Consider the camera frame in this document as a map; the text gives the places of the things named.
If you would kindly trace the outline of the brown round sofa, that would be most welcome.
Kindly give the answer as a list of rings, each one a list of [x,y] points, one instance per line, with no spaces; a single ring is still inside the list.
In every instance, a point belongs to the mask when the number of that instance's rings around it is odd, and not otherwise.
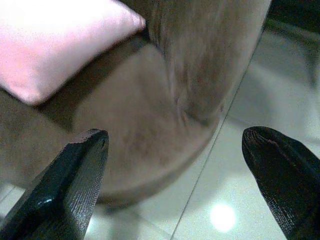
[[[0,181],[25,189],[89,129],[108,132],[98,201],[130,205],[206,147],[243,77],[272,0],[119,0],[145,27],[28,105],[0,89]]]

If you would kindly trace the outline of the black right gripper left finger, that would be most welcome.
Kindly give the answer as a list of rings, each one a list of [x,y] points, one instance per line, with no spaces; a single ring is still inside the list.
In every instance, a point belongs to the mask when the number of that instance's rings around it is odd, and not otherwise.
[[[0,224],[0,240],[84,240],[94,212],[109,136],[77,136],[31,182]]]

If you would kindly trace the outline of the pink pillow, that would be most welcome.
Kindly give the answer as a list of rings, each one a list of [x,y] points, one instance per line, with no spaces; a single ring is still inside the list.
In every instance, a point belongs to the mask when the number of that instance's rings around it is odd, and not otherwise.
[[[0,89],[41,104],[145,25],[119,0],[0,0]]]

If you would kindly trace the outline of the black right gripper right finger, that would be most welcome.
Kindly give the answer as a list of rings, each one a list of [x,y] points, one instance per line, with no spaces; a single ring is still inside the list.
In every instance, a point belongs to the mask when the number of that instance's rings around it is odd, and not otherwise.
[[[320,158],[266,126],[242,133],[241,149],[259,191],[287,240],[320,240]]]

